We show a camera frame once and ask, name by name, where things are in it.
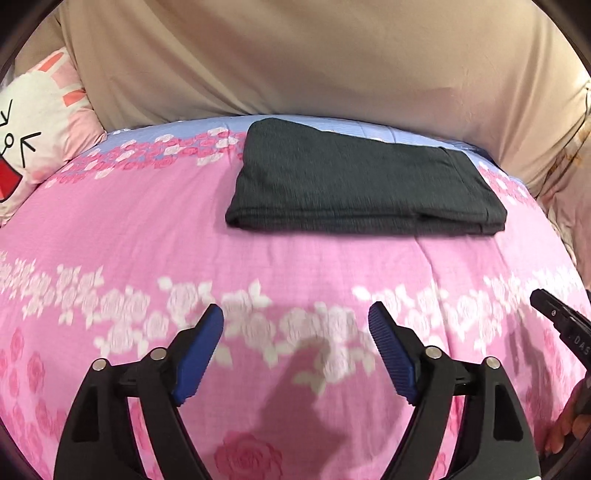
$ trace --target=folded dark gray garment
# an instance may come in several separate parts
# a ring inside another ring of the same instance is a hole
[[[254,231],[493,235],[507,211],[470,159],[269,118],[246,135],[228,225]]]

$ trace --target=mattress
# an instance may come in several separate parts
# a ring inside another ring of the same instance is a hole
[[[181,416],[212,478],[381,477],[412,408],[369,334],[372,302],[425,344],[497,356],[538,446],[583,371],[529,306],[546,288],[591,306],[560,238],[516,179],[469,145],[332,119],[281,117],[385,142],[464,151],[508,211],[494,237],[373,238],[229,229],[247,116],[115,131],[45,182],[0,231],[0,418],[51,478],[67,412],[100,356],[168,345],[210,303],[220,345]],[[150,478],[161,474],[131,402]],[[444,476],[453,403],[432,478]]]

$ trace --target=blue gripper pad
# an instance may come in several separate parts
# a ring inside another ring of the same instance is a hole
[[[381,302],[369,308],[369,331],[398,395],[414,405],[418,398],[415,366],[396,336],[399,328]]]
[[[213,351],[222,336],[222,309],[217,305],[210,305],[195,328],[199,331],[177,365],[177,384],[172,393],[177,407],[197,392]]]

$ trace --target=cartoon pillow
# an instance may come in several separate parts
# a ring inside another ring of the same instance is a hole
[[[37,186],[106,138],[66,48],[0,92],[0,226]]]

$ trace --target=human hand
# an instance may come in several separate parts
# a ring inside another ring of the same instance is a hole
[[[550,430],[546,440],[544,451],[546,455],[560,453],[564,446],[564,438],[573,433],[577,440],[582,440],[589,427],[591,427],[591,415],[576,416],[574,412],[579,394],[583,388],[584,380],[581,380],[573,389],[570,398],[559,415],[556,423]]]

